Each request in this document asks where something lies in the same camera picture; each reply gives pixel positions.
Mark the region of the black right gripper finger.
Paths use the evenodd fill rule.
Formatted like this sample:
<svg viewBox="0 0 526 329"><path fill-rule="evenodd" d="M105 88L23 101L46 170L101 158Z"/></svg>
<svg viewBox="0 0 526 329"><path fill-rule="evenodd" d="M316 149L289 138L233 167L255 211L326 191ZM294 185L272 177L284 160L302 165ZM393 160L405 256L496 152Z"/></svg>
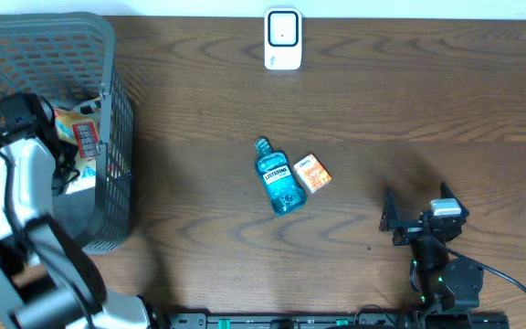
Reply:
<svg viewBox="0 0 526 329"><path fill-rule="evenodd" d="M451 188L445 181L442 181L440 184L440 195L441 198L455 198L462 208L462 213L460 216L463 218L467 218L469 216L469 211L467 210L467 208L459 201L459 199L455 196L455 194L452 192Z"/></svg>
<svg viewBox="0 0 526 329"><path fill-rule="evenodd" d="M379 230L394 231L399 226L399 215L395 204L393 191L387 187L384 192L384 208L381 215Z"/></svg>

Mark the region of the blue Listerine mouthwash bottle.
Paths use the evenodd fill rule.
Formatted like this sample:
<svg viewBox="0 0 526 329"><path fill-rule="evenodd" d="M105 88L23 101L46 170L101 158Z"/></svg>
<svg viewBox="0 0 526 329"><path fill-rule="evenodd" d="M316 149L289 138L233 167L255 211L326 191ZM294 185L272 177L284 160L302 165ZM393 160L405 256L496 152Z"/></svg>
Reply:
<svg viewBox="0 0 526 329"><path fill-rule="evenodd" d="M255 171L275 214L282 216L303 207L307 196L294 177L285 153L274 150L267 138L259 138L255 148L258 153Z"/></svg>

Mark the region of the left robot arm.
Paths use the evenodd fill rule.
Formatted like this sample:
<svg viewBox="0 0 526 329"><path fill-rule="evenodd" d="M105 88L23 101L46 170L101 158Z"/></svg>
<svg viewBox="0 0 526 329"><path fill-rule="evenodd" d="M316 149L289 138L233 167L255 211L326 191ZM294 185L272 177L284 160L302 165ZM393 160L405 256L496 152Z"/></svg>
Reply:
<svg viewBox="0 0 526 329"><path fill-rule="evenodd" d="M139 296L107 289L53 218L61 146L53 108L34 93L0 100L0 322L6 328L157 328Z"/></svg>

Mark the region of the orange white snack bag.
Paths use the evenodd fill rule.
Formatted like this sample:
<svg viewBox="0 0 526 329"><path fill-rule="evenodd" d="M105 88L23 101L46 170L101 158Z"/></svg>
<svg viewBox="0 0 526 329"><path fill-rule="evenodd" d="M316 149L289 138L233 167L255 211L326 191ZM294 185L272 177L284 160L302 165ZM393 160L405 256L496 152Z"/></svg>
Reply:
<svg viewBox="0 0 526 329"><path fill-rule="evenodd" d="M54 109L55 126L60 141L76 146L68 158L72 173L65 188L67 195L92 188L96 184L96 160L100 155L99 128L101 100L82 102L71 110Z"/></svg>

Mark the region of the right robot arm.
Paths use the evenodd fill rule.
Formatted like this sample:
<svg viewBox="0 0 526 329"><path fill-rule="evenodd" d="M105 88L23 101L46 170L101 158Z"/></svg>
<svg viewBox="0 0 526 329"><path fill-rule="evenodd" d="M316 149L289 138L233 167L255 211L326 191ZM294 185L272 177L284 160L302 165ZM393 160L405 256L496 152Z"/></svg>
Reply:
<svg viewBox="0 0 526 329"><path fill-rule="evenodd" d="M416 220L402 220L393 191L384 193L379 229L393 234L395 246L408 245L413 260L410 280L420 292L423 305L412 311L407 322L415 328L470 328L471 311L479 307L484 271L470 261L451 259L447 243L462 233L468 210L446 183L440 198L429 203Z"/></svg>

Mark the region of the orange Kleenex tissue pack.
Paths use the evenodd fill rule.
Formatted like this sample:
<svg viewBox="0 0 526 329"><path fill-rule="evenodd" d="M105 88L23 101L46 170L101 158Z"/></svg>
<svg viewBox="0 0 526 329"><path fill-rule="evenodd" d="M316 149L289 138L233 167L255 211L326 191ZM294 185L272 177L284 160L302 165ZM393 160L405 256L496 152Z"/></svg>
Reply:
<svg viewBox="0 0 526 329"><path fill-rule="evenodd" d="M314 154L308 154L301 158L294 165L294 169L300 180L312 194L328 185L331 181L331 175Z"/></svg>

